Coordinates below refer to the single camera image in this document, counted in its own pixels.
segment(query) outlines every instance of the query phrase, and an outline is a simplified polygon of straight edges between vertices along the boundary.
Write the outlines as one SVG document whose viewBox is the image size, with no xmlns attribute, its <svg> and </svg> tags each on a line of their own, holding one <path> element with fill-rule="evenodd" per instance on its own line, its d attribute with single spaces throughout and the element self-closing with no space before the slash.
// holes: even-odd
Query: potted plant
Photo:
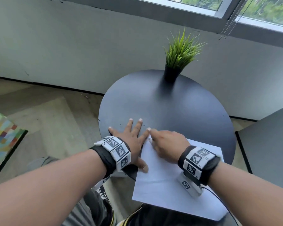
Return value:
<svg viewBox="0 0 283 226">
<path fill-rule="evenodd" d="M 186 65 L 195 60 L 195 56 L 202 52 L 201 47 L 205 43 L 199 43 L 196 38 L 197 36 L 191 37 L 191 34 L 186 38 L 185 30 L 180 37 L 179 31 L 176 37 L 173 36 L 173 43 L 169 42 L 169 49 L 164 48 L 166 53 L 164 79 L 167 82 L 174 83 Z"/>
</svg>

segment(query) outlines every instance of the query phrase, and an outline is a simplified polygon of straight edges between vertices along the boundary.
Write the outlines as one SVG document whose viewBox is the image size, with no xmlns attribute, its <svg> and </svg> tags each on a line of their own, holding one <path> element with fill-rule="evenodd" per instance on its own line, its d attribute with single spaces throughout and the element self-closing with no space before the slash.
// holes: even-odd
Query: colorful checkered rug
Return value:
<svg viewBox="0 0 283 226">
<path fill-rule="evenodd" d="M 0 170 L 26 133 L 0 113 Z"/>
</svg>

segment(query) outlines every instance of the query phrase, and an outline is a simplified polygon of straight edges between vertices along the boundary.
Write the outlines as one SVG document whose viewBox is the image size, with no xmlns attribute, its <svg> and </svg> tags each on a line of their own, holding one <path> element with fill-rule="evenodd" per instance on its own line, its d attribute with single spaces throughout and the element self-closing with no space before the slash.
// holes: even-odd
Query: hand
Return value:
<svg viewBox="0 0 283 226">
<path fill-rule="evenodd" d="M 177 132 L 152 129 L 150 134 L 158 156 L 170 163 L 178 163 L 181 154 L 191 145 L 184 135 Z"/>
<path fill-rule="evenodd" d="M 119 133 L 117 130 L 113 129 L 112 127 L 109 127 L 108 130 L 113 136 L 120 137 L 123 141 L 125 141 L 128 144 L 131 151 L 131 164 L 138 166 L 140 169 L 143 170 L 143 172 L 147 173 L 149 167 L 145 163 L 145 161 L 143 161 L 139 157 L 139 154 L 142 145 L 144 144 L 144 142 L 146 141 L 147 137 L 150 134 L 151 129 L 147 128 L 147 130 L 140 137 L 137 138 L 142 126 L 142 119 L 139 119 L 136 126 L 131 131 L 132 124 L 133 124 L 133 119 L 130 118 L 123 133 Z"/>
</svg>

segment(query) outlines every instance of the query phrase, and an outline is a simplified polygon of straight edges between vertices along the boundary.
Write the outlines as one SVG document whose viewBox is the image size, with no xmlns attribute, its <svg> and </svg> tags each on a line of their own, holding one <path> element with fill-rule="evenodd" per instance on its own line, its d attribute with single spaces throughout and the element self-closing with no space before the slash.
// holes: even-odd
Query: leg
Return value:
<svg viewBox="0 0 283 226">
<path fill-rule="evenodd" d="M 57 160 L 50 156 L 36 159 L 28 164 L 28 171 Z M 106 202 L 109 202 L 108 199 L 103 199 L 97 191 L 91 189 L 76 204 L 61 226 L 110 226 L 111 221 L 113 221 L 113 215 L 111 217 L 109 213 L 113 212 L 113 210 L 112 208 L 109 209 L 110 205 L 107 205 Z"/>
<path fill-rule="evenodd" d="M 226 216 L 221 221 L 212 221 L 205 218 L 176 212 L 153 205 L 143 204 L 120 226 L 219 226 L 224 224 Z"/>
</svg>

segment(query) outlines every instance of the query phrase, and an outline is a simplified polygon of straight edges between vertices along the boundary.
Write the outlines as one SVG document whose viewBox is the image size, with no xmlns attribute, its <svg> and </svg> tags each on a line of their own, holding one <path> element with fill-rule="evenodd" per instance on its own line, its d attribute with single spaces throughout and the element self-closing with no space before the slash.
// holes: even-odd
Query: black plant pot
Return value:
<svg viewBox="0 0 283 226">
<path fill-rule="evenodd" d="M 181 73 L 181 69 L 180 68 L 170 68 L 167 64 L 164 68 L 164 79 L 168 82 L 168 83 L 174 83 L 177 79 L 177 77 L 180 75 Z"/>
</svg>

